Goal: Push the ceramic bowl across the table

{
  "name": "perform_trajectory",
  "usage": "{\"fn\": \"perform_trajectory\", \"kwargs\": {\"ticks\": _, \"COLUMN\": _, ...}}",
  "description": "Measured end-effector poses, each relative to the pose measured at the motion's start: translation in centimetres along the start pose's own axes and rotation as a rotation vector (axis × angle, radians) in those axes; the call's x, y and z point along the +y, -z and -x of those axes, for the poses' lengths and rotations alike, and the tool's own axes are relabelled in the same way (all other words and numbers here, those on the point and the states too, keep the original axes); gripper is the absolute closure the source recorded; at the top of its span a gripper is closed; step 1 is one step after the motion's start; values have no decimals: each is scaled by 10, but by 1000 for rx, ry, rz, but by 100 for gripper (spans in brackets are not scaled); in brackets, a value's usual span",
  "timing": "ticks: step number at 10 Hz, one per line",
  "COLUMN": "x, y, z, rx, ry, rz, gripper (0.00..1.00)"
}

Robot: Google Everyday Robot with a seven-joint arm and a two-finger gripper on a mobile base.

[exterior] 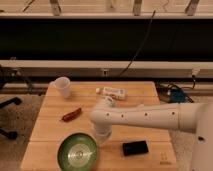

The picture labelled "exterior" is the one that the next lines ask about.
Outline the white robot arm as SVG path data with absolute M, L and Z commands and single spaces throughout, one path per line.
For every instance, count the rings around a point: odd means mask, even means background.
M 195 134 L 190 171 L 213 171 L 213 103 L 169 103 L 115 107 L 101 98 L 90 113 L 93 135 L 106 141 L 112 125 L 179 130 Z

